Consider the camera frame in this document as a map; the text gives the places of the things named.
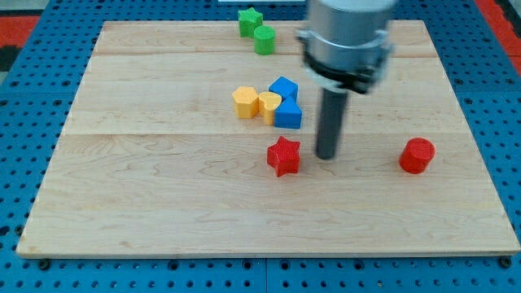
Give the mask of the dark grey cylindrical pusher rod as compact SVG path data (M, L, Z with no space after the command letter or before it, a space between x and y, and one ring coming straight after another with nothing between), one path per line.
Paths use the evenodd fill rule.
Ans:
M321 160L332 160L336 156L347 105L347 93L322 90L315 144L315 154Z

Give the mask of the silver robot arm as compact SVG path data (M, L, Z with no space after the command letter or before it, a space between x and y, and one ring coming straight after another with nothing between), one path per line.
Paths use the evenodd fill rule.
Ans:
M315 155L336 157L349 94L379 83L392 53L388 23L397 0L311 0L296 33L303 67L322 89Z

